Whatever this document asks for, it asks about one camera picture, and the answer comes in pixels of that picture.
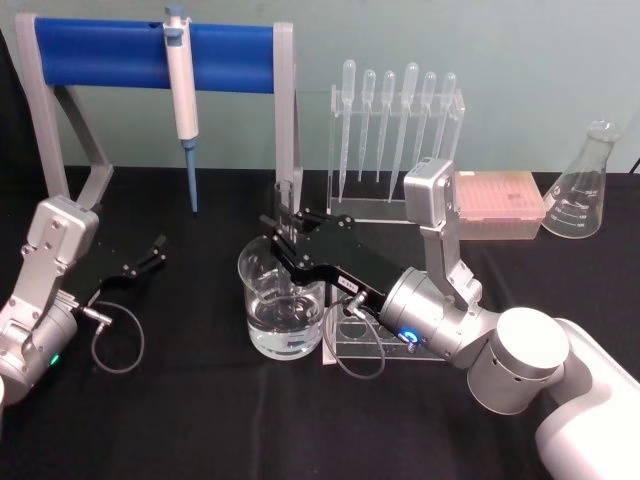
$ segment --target plastic pipette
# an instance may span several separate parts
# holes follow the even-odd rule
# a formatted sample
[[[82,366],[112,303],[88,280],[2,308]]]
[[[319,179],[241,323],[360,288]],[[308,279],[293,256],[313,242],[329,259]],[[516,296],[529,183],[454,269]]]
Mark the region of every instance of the plastic pipette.
[[[433,92],[436,90],[436,74],[428,72],[424,76],[422,82],[422,93],[420,94],[420,117],[418,119],[418,130],[416,130],[416,144],[413,147],[413,164],[418,163],[420,158],[420,150],[422,149],[422,140],[424,138],[424,129],[427,125],[427,119],[431,111],[431,102],[433,101]]]
[[[373,91],[376,88],[376,72],[367,70],[364,72],[362,80],[362,126],[360,127],[360,148],[358,149],[360,169],[358,170],[358,181],[362,181],[362,168],[364,167],[364,156],[367,153],[367,133],[369,131],[369,115],[371,114],[371,102],[373,102]]]
[[[402,161],[402,149],[404,147],[404,137],[407,133],[407,120],[409,119],[409,113],[411,112],[413,95],[416,92],[416,83],[418,83],[418,64],[410,63],[404,70],[404,80],[402,82],[402,95],[400,96],[400,105],[402,107],[402,111],[400,115],[400,126],[398,127],[398,142],[396,143],[396,154],[393,157],[391,182],[389,183],[389,201],[391,201],[393,190],[396,188],[396,183],[398,181],[400,162]]]
[[[380,181],[380,167],[382,166],[382,154],[384,153],[384,140],[387,136],[387,122],[389,121],[389,113],[391,112],[391,101],[393,100],[393,91],[396,88],[396,75],[391,70],[384,74],[382,81],[382,113],[380,114],[380,132],[378,134],[378,168],[376,170],[376,182]]]
[[[347,179],[347,159],[349,156],[349,125],[351,124],[351,107],[356,95],[356,62],[347,60],[342,65],[342,148],[340,149],[340,196],[342,201],[344,183]]]
[[[180,5],[165,8],[169,16],[163,24],[169,81],[173,96],[178,138],[184,148],[189,179],[191,210],[198,212],[198,190],[196,186],[195,146],[198,137],[198,112],[196,89],[193,81],[193,61],[191,58],[191,19],[184,16]]]
[[[442,144],[442,136],[444,135],[444,126],[447,123],[447,112],[453,102],[453,91],[456,89],[456,75],[455,73],[447,73],[442,85],[442,93],[440,94],[440,118],[438,119],[438,129],[436,130],[436,136],[433,141],[432,158],[438,158],[440,155],[440,145]]]

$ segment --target black tablecloth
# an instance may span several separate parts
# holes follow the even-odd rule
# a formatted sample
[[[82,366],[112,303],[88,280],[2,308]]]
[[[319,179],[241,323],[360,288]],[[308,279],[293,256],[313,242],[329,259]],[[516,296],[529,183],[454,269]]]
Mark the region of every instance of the black tablecloth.
[[[324,205],[325,178],[305,174],[305,205]],[[553,177],[537,178],[548,186]],[[183,171],[116,171],[98,238],[67,288],[86,287],[166,234],[164,271],[117,295],[144,324],[144,360],[130,375],[98,370],[89,353],[95,325],[79,319],[60,362],[5,410],[0,478],[549,478],[534,443],[553,407],[545,396],[502,417],[478,405],[465,373],[444,363],[390,361],[364,382],[321,366],[319,350],[281,363],[253,349],[236,259],[259,233],[272,180],[270,172],[201,171],[194,219]],[[535,241],[463,242],[483,305],[572,319],[640,377],[639,187],[639,177],[609,175],[603,227],[586,240],[541,230]],[[13,288],[39,192],[0,188],[0,302]],[[423,263],[414,227],[361,231],[397,262]],[[105,361],[135,354],[135,337],[117,323],[101,340]]]

